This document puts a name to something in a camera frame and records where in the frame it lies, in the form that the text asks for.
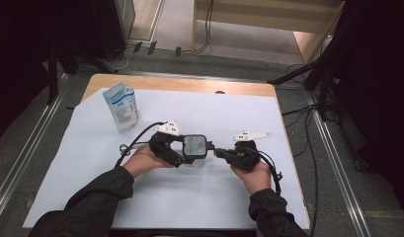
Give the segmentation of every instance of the white paper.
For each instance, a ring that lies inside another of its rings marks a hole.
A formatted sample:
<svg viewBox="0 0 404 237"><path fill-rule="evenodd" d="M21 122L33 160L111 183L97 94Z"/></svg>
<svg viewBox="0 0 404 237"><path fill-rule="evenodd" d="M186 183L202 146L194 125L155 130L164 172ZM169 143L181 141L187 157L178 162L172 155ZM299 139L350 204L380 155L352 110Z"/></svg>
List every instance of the white paper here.
<svg viewBox="0 0 404 237"><path fill-rule="evenodd" d="M257 148L269 154L283 173L287 211L301 228L309 228L276 98L135 90L139 121L131 130L118 132L102 96L107 89L75 108L24 227L33 227L50 210L64 209L77 191L113 169L121 144L130 145L154 122L175 120L181 134L203 134L216 148L233 149L233 137L242 130L269 132L270 137L256 140ZM139 141L154 133L155 127ZM174 142L173 148L180 149L181 144ZM202 167L156 169L139 176L133 188L133 198L119 204L114 228L257 229L241 180L211 151Z"/></svg>

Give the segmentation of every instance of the metal rail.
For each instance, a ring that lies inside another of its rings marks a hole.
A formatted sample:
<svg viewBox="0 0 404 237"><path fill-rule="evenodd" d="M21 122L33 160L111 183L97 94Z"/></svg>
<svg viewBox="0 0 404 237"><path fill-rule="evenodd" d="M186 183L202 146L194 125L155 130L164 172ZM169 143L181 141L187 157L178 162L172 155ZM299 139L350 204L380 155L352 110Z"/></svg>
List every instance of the metal rail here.
<svg viewBox="0 0 404 237"><path fill-rule="evenodd" d="M52 104L45 107L38 123L35 126L35 129L33 130L22 151L14 162L13 167L0 187L0 216L10 200L15 188L20 182L30 160L36 151L36 148L40 143L42 136L44 135L48 125L51 122L51 119L59 107L64 95L64 88L67 83L67 79L68 76L63 74L58 85L59 94L56 96Z"/></svg>
<svg viewBox="0 0 404 237"><path fill-rule="evenodd" d="M309 104L312 105L317 103L316 98L311 93L307 93L307 97ZM343 195L344 202L346 203L347 210L349 211L350 218L352 219L353 225L356 228L356 232L360 237L370 237L371 234L365 222L364 213L355 192L350 185L349 178L347 177L340 156L338 155L337 149L331 138L327 123L322 121L321 117L316 113L314 114L314 119L322 141L324 142L325 149L327 150L331 166L333 167L334 174L340 187L341 194Z"/></svg>

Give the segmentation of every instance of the gray floor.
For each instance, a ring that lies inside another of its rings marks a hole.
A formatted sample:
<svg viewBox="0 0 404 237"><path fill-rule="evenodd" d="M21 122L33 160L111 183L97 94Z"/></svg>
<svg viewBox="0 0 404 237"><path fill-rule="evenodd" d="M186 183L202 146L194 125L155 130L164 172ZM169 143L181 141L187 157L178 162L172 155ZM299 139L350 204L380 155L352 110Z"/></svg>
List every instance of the gray floor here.
<svg viewBox="0 0 404 237"><path fill-rule="evenodd" d="M132 72L156 72L184 75L200 75L211 77L235 78L243 81L264 82L285 74L287 65L232 59L215 56L183 55L175 57L175 52L157 50L153 55L146 55L145 49L129 54L130 63L120 74ZM121 66L124 59L113 64ZM51 163L69 125L72 110L79 104L90 77L99 73L94 66L79 63L80 70L76 75L69 75L65 95L49 124L40 144L34 153L31 163L16 187L0 218L0 236L27 236L29 230L22 224L29 212L26 201L34 199L46 170ZM31 103L26 111L13 123L0 140L0 184L11 169L24 143L40 118L45 107L44 90ZM278 99L282 112L300 109L308 105L306 92L294 82L287 82L277 87ZM284 117L286 124L296 120L297 115ZM356 170L352 151L347 145L343 131L333 122L328 122L332 138L338 148L344 168L362 205L367 224L372 236L404 236L404 214L392 193L390 185L377 174L363 174ZM299 122L289 127L287 136L293 154L297 154L305 145L304 116ZM317 159L319 176L319 208L315 236L357 236L327 152L312 121L309 127L312 147ZM313 163L308 149L294 157L301 187L308 206L314 203Z"/></svg>
<svg viewBox="0 0 404 237"><path fill-rule="evenodd" d="M191 49L194 9L195 1L164 1L152 38L157 41L157 48ZM197 21L195 49L201 48L204 42L205 21ZM303 63L292 31L218 22L210 23L209 47L204 54L284 64Z"/></svg>

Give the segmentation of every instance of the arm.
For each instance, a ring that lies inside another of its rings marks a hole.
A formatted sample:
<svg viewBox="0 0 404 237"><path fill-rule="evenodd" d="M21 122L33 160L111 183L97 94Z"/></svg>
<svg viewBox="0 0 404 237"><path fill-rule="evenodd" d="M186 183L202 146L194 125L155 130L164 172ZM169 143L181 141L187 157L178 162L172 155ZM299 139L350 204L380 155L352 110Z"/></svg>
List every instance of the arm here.
<svg viewBox="0 0 404 237"><path fill-rule="evenodd" d="M268 165L260 162L251 172L233 166L231 170L242 180L251 195L249 214L257 221L260 231L266 237L307 236L296 224L293 215L285 210L285 199L271 189L272 178Z"/></svg>
<svg viewBox="0 0 404 237"><path fill-rule="evenodd" d="M171 167L145 145L122 167L100 175L76 193L64 210L42 216L29 236L106 236L120 200L131 198L137 176L155 168Z"/></svg>

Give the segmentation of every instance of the black jacket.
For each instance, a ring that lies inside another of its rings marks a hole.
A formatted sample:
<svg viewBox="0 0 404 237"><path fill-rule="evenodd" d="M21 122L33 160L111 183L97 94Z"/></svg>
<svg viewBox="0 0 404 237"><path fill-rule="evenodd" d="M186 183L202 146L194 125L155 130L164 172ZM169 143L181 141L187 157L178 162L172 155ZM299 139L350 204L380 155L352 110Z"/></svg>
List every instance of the black jacket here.
<svg viewBox="0 0 404 237"><path fill-rule="evenodd" d="M107 236L119 201L133 196L133 182L123 167L99 176L76 193L64 210L43 215L29 236ZM251 196L249 213L266 237L307 236L285 211L286 205L273 190L262 190Z"/></svg>

